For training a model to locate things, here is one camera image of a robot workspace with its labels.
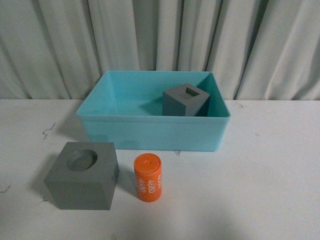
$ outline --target gray cube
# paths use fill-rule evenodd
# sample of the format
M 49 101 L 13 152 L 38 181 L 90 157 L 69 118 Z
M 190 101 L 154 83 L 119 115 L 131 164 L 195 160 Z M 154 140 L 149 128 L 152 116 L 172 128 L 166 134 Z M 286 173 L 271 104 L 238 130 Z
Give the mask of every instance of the gray cube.
M 164 91 L 162 100 L 163 116 L 208 116 L 210 94 L 189 83 Z
M 44 183 L 59 209 L 109 210 L 118 175 L 113 142 L 67 142 Z

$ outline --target white curtain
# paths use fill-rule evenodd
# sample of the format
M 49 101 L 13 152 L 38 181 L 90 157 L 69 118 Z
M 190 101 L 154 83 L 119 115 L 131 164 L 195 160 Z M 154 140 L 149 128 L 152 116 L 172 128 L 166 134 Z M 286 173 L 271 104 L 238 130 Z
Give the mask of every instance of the white curtain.
M 83 99 L 109 70 L 210 71 L 227 100 L 320 100 L 320 1 L 0 1 L 0 98 Z

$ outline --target orange can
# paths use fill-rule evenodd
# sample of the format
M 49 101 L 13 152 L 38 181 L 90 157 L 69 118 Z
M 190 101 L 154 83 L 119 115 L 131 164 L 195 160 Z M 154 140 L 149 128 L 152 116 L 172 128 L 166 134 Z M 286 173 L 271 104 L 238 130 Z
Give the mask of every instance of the orange can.
M 144 202 L 154 202 L 162 193 L 160 157 L 144 153 L 134 160 L 134 173 L 139 198 Z

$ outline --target light blue plastic bin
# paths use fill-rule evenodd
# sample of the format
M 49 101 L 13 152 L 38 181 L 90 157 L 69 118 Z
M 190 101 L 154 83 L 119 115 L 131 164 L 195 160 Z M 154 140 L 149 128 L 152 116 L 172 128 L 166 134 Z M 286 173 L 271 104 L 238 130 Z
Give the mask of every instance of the light blue plastic bin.
M 162 116 L 163 91 L 184 83 L 211 95 L 208 117 Z M 176 151 L 216 151 L 230 119 L 214 75 L 200 71 L 108 71 L 77 115 L 92 142 Z

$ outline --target table surface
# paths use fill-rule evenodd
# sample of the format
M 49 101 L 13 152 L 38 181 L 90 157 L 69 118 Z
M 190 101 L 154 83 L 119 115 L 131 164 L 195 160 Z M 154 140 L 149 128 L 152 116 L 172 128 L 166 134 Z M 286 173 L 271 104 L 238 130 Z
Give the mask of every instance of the table surface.
M 60 210 L 44 178 L 88 137 L 80 100 L 0 100 L 0 239 L 320 239 L 320 101 L 226 101 L 216 152 L 117 149 L 111 210 Z M 163 191 L 138 199 L 133 163 L 162 160 Z

